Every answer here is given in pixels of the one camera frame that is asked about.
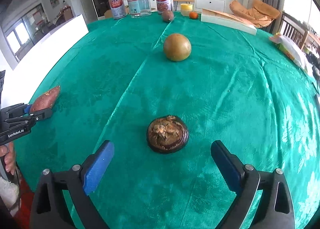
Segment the person's left hand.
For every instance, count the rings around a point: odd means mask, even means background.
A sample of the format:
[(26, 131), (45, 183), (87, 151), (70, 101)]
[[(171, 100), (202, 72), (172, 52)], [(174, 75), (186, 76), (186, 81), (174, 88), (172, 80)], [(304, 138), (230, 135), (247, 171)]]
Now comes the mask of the person's left hand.
[(14, 142), (10, 142), (0, 147), (1, 157), (4, 157), (5, 170), (11, 175), (15, 174), (16, 170), (16, 152)]

